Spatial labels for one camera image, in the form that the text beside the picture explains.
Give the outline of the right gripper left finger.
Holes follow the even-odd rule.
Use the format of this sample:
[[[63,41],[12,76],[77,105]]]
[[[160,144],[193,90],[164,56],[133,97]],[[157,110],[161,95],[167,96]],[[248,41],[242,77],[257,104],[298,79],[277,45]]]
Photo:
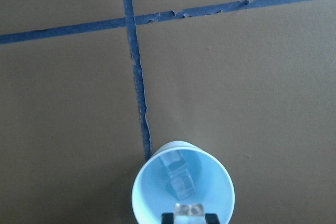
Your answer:
[[[161,224],[174,224],[173,213],[163,213],[161,215]]]

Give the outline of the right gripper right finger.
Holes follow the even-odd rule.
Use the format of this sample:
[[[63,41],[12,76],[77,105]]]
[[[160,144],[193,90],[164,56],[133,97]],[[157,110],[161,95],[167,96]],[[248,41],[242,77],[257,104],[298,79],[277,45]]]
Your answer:
[[[205,214],[205,220],[207,224],[219,224],[217,214]]]

